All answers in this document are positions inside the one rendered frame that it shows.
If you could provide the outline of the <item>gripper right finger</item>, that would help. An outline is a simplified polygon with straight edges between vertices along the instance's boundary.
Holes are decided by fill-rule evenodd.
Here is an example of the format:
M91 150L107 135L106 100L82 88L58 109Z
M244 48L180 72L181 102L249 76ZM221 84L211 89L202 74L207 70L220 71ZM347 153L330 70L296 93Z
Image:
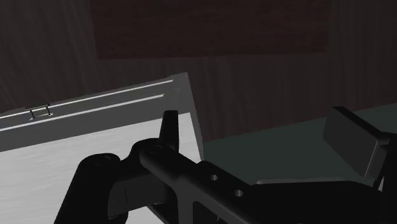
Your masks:
M397 134L383 132L343 106L330 109L326 118L324 141L336 151L360 176L373 178L373 187L379 189L388 145Z

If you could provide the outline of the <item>white chest of drawers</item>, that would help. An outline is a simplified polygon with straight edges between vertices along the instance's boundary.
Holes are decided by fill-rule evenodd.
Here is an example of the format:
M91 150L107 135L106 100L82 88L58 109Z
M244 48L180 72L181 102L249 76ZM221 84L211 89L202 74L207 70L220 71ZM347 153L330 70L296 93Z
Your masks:
M180 153L201 161L187 73L0 113L0 224L53 224L79 162L127 157L134 143L158 137L166 110L179 113Z

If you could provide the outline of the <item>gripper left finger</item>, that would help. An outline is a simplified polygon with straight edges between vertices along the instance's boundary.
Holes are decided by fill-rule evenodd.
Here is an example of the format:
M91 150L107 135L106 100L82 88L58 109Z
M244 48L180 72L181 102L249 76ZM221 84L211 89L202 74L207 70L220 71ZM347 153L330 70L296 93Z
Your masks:
M126 224L142 207L161 224L261 224L251 186L180 154L175 110L164 113L160 135L136 142L127 158L84 158L54 224Z

